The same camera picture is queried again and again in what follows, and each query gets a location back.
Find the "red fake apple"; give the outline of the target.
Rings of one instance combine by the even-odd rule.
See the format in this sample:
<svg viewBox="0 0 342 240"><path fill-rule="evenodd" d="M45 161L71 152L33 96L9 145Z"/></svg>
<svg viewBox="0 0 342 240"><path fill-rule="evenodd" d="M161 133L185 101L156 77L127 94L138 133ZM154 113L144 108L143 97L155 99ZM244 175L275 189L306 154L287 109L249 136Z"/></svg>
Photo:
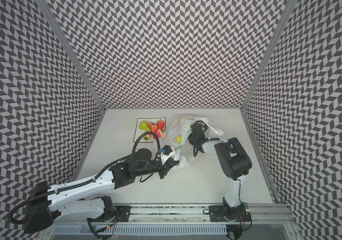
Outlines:
<svg viewBox="0 0 342 240"><path fill-rule="evenodd" d="M165 129L165 122L163 120L159 120L157 122L158 129L164 130Z"/></svg>

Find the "green fake pear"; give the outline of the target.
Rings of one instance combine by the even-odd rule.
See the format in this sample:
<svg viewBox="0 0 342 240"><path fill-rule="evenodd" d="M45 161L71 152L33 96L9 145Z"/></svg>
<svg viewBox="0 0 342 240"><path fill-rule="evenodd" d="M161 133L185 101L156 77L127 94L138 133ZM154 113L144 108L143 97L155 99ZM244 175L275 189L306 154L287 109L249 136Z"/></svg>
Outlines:
<svg viewBox="0 0 342 240"><path fill-rule="evenodd" d="M139 124L139 129L145 132L151 132L151 129L146 121L141 121Z"/></svg>

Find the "large red fake strawberry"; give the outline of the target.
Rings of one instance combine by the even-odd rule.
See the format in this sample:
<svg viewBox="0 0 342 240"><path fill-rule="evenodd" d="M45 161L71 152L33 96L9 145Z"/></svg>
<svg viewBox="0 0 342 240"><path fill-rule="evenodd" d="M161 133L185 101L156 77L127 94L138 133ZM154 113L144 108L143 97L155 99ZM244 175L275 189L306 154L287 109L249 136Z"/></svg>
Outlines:
<svg viewBox="0 0 342 240"><path fill-rule="evenodd" d="M152 135L151 134L145 135L143 137L143 139L146 140L146 141L150 141L152 139Z"/></svg>

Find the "white plastic bag lemon print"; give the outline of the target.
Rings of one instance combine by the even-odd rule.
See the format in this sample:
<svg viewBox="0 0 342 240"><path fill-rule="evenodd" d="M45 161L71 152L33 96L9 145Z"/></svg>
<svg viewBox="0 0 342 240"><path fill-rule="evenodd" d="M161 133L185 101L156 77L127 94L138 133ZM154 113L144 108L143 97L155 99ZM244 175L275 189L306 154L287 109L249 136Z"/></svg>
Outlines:
<svg viewBox="0 0 342 240"><path fill-rule="evenodd" d="M191 134L190 126L197 121L203 121L208 125L208 130L204 133L208 142L202 145L201 150L194 150L188 141L188 136ZM160 145L161 147L169 145L175 148L176 153L173 159L179 161L179 164L172 169L184 169L197 159L198 153L214 153L213 146L221 142L223 135L223 131L215 128L208 118L182 116L167 127L164 135L160 138Z"/></svg>

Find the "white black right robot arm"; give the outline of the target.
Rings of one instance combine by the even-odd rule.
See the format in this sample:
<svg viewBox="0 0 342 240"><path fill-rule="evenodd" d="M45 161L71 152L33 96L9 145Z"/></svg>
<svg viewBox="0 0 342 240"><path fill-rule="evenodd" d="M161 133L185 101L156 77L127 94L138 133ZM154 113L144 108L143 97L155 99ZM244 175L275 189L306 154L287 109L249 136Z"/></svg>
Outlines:
<svg viewBox="0 0 342 240"><path fill-rule="evenodd" d="M225 220L241 221L243 224L251 220L248 207L242 202L241 185L252 168L252 161L238 138L223 141L219 138L207 138L205 132L208 125L199 120L190 126L189 143L193 146L193 156L198 153L217 155L221 169L229 178L228 190L223 197L222 212Z"/></svg>

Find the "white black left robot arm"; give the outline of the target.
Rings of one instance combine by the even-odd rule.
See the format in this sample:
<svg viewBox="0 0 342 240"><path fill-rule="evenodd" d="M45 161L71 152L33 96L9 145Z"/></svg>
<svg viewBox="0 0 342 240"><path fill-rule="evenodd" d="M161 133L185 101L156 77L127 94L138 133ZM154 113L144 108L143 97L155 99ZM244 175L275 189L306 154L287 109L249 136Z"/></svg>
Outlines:
<svg viewBox="0 0 342 240"><path fill-rule="evenodd" d="M61 185L37 184L31 193L34 200L26 208L25 233L40 232L63 220L111 221L119 212L107 193L133 184L138 176L157 173L163 179L179 163L175 153L166 145L152 159L150 150L140 149L97 175Z"/></svg>

